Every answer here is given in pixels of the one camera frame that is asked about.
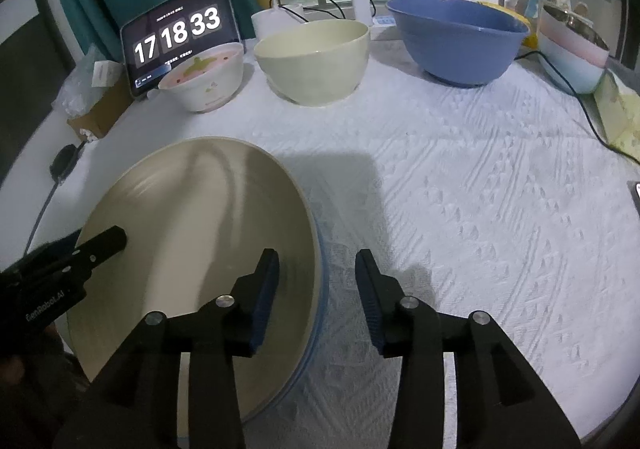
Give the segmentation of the beige plate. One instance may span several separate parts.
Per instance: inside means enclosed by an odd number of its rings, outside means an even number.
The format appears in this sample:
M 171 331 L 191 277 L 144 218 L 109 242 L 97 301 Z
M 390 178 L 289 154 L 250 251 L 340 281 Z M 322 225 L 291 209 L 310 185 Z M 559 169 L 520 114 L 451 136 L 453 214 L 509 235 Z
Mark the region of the beige plate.
M 150 154 L 117 180 L 82 228 L 89 240 L 119 226 L 125 250 L 93 270 L 67 315 L 70 345 L 96 377 L 149 311 L 192 313 L 251 273 L 263 250 L 280 258 L 266 337 L 236 359 L 241 417 L 288 381 L 310 336 L 320 256 L 311 210 L 268 152 L 227 137 L 201 137 Z

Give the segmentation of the pink strawberry bowl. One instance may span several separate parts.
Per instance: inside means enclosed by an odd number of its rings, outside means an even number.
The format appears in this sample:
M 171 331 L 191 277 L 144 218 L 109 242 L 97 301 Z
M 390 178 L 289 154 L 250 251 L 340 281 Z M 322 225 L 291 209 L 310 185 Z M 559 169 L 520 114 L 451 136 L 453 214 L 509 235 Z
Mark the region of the pink strawberry bowl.
M 244 46 L 226 43 L 204 50 L 169 71 L 158 83 L 167 95 L 186 111 L 204 113 L 228 102 L 244 76 Z

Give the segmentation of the cream bowl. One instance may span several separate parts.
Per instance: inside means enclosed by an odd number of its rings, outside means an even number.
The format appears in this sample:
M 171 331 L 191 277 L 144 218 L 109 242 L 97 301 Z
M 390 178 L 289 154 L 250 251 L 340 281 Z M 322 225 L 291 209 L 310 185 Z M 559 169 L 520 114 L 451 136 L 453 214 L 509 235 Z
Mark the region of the cream bowl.
M 301 106 L 317 107 L 356 90 L 367 68 L 369 48 L 368 26 L 327 19 L 260 40 L 254 56 L 277 93 Z

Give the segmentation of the large blue bowl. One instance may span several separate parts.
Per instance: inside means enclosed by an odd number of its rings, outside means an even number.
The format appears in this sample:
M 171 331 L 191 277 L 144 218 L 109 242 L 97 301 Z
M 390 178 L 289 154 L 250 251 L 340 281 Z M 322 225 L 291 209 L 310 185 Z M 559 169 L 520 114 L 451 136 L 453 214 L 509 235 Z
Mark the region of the large blue bowl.
M 500 78 L 529 35 L 520 20 L 477 2 L 390 0 L 387 9 L 413 61 L 459 87 Z

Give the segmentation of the stacked pastel bowls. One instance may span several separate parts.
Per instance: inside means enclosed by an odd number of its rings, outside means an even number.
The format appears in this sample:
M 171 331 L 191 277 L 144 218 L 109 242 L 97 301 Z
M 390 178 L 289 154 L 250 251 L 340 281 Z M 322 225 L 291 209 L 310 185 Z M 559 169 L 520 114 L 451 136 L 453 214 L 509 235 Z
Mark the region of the stacked pastel bowls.
M 562 91 L 592 94 L 604 74 L 610 49 L 585 21 L 552 4 L 539 9 L 538 50 L 540 63 Z

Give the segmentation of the black round puck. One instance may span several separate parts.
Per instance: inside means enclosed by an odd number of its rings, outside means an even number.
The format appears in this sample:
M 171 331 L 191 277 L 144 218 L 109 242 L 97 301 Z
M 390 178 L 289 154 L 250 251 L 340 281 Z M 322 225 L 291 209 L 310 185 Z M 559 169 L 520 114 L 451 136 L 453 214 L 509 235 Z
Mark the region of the black round puck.
M 84 148 L 83 144 L 69 144 L 58 151 L 49 168 L 52 180 L 56 184 L 62 184 L 68 175 L 70 175 L 70 172 L 73 171 L 80 157 L 82 148 Z

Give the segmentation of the cardboard box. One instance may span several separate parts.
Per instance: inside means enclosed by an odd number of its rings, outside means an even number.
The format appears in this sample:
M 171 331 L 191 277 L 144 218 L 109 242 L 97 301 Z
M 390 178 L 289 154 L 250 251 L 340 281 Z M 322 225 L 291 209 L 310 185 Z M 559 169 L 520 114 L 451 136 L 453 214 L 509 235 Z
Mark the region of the cardboard box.
M 116 83 L 108 87 L 104 95 L 87 114 L 68 119 L 67 124 L 84 142 L 94 142 L 107 135 L 118 119 L 129 108 L 132 96 L 127 76 L 123 73 Z

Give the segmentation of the small white box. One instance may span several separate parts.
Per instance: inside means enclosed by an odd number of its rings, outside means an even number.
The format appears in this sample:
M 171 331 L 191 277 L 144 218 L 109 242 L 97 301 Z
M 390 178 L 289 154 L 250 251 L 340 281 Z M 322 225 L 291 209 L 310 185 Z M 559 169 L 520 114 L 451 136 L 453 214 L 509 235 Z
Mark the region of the small white box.
M 93 64 L 91 86 L 96 88 L 110 88 L 122 76 L 124 66 L 116 61 L 98 60 Z

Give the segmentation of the smartphone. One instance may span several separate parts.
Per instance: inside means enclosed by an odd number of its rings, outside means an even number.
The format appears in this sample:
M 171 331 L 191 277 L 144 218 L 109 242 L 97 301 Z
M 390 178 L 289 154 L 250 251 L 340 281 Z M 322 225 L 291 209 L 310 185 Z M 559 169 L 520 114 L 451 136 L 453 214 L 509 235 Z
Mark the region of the smartphone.
M 627 186 L 631 195 L 631 200 L 634 202 L 634 208 L 640 214 L 640 183 L 629 180 Z

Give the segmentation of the tablet showing clock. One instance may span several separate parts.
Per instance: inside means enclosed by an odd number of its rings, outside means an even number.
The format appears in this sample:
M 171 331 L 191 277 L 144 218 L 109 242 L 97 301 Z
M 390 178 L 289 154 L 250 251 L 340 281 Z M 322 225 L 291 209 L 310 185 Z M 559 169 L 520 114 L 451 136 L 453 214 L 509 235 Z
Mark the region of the tablet showing clock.
M 231 0 L 167 0 L 120 29 L 129 89 L 138 98 L 192 56 L 240 42 Z

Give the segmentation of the white desk lamp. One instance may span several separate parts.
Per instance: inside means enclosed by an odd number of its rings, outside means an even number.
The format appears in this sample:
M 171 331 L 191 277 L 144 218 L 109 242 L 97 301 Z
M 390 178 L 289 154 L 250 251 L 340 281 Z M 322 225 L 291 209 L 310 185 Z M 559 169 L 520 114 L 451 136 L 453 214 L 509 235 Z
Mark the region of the white desk lamp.
M 302 4 L 286 4 L 264 9 L 254 13 L 250 20 L 258 41 L 306 22 Z

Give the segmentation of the yellow paper bag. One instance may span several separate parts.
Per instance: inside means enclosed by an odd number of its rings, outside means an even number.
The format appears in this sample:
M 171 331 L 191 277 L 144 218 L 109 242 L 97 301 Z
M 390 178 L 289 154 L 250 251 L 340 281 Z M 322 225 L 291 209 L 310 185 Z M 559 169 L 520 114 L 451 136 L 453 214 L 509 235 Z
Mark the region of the yellow paper bag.
M 639 160 L 639 94 L 624 84 L 615 73 L 606 70 L 593 98 L 606 142 L 634 160 Z

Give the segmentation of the white charger block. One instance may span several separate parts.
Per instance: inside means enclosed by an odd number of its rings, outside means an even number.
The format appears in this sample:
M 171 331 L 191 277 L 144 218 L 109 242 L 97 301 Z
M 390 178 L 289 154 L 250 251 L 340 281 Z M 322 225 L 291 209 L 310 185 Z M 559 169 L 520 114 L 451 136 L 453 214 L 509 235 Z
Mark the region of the white charger block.
M 368 27 L 373 24 L 374 9 L 371 0 L 352 0 L 355 19 Z

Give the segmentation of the white power strip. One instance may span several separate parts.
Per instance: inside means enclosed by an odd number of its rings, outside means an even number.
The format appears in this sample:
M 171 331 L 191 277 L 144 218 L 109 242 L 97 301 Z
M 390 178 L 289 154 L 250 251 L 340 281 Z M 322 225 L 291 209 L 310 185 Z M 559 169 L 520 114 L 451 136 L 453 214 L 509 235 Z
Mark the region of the white power strip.
M 393 16 L 374 16 L 370 27 L 372 41 L 398 41 L 399 31 Z

